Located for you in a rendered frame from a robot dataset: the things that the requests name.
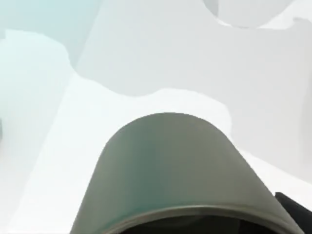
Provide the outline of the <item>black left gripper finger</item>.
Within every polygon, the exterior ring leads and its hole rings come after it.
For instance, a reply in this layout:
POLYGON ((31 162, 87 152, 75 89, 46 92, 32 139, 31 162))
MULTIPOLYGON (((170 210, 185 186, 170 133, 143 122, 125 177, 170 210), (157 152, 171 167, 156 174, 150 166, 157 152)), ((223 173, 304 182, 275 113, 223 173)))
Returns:
POLYGON ((276 192, 274 196, 301 230, 305 234, 312 234, 312 211, 281 192, 276 192))

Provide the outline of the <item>grey-green cup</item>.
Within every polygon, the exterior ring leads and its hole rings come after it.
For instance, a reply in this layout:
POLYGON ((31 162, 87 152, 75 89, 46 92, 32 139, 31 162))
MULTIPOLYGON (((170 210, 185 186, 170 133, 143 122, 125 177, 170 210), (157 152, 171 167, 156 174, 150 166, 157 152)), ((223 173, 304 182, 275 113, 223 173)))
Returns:
POLYGON ((305 234, 230 140, 186 114, 106 143, 70 234, 305 234))

